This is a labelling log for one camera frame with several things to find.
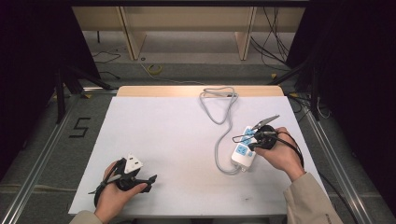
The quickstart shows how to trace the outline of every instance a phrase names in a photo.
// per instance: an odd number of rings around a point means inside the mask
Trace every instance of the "white tabletop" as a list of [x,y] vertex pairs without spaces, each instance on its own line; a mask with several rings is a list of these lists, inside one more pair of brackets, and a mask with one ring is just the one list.
[[[228,98],[206,99],[221,119]],[[323,187],[303,135],[285,96],[240,97],[233,106],[233,128],[219,145],[219,161],[232,168],[232,137],[246,126],[280,115],[304,155],[305,170]],[[114,97],[69,214],[94,211],[93,195],[107,166],[133,153],[144,163],[137,178],[158,175],[150,193],[136,195],[122,211],[130,217],[260,217],[286,214],[286,174],[256,157],[250,169],[225,175],[215,164],[214,147],[228,124],[213,123],[198,97]]]

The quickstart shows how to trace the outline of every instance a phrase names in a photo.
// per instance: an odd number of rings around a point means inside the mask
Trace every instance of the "sleeve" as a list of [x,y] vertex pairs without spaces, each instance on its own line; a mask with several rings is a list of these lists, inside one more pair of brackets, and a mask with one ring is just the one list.
[[92,212],[81,211],[70,222],[70,224],[103,224]]
[[288,224],[343,223],[311,174],[302,175],[295,180],[284,195],[288,204]]

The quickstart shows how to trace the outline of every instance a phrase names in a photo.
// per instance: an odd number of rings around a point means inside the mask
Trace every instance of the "white cable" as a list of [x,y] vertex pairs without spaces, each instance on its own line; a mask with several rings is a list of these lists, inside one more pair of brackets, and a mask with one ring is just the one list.
[[[232,91],[221,91],[224,89],[231,89]],[[207,107],[204,103],[204,100],[203,100],[207,94],[215,95],[215,96],[222,96],[222,97],[230,97],[230,103],[228,104],[227,110],[224,114],[224,118],[222,121],[217,121],[217,120],[213,119],[212,115],[210,114],[209,110],[207,109]],[[210,117],[210,119],[213,122],[220,125],[220,124],[223,124],[225,122],[225,120],[228,120],[229,127],[228,127],[227,131],[219,138],[219,140],[215,144],[215,162],[216,162],[216,166],[224,174],[235,175],[239,172],[239,169],[240,169],[239,165],[235,165],[235,168],[232,170],[225,170],[219,164],[219,144],[220,144],[221,140],[224,138],[224,136],[227,135],[227,133],[229,133],[231,128],[233,127],[233,122],[231,120],[231,108],[233,107],[233,103],[235,103],[235,101],[238,99],[238,93],[235,92],[233,87],[223,87],[223,88],[215,88],[215,89],[206,88],[206,89],[204,89],[203,92],[200,93],[199,99],[201,101],[201,104],[204,107],[206,114]]]
[[332,113],[332,111],[329,110],[329,114],[328,114],[327,116],[324,116],[324,115],[321,113],[320,109],[319,109],[319,101],[320,101],[320,97],[318,97],[318,103],[317,103],[318,112],[319,112],[319,114],[320,114],[324,119],[328,119],[328,118],[330,117],[330,114]]

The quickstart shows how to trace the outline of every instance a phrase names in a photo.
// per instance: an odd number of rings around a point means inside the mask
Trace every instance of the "person's left hand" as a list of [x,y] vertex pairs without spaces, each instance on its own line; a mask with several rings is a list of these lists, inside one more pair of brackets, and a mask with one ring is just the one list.
[[[111,168],[116,164],[116,161],[111,163],[104,175],[104,179],[107,174],[111,171]],[[118,215],[122,210],[123,206],[133,198],[136,194],[140,193],[147,184],[139,184],[128,191],[122,191],[117,188],[115,183],[108,184],[102,191],[98,204],[96,205],[95,214],[103,222],[108,223],[113,217]]]

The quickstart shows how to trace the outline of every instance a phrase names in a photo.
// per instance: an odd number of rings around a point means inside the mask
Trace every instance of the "white handheld object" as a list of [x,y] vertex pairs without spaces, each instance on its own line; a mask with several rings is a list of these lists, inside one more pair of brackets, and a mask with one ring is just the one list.
[[254,133],[255,131],[251,130],[250,126],[247,126],[243,134],[244,136],[240,138],[240,142],[236,145],[231,156],[231,162],[234,165],[239,165],[242,168],[242,172],[248,170],[256,156],[256,152],[248,148],[250,143],[256,142],[256,139],[253,138]]
[[143,166],[143,162],[141,162],[137,157],[132,154],[128,155],[125,164],[125,174],[129,174],[137,169],[140,169]]

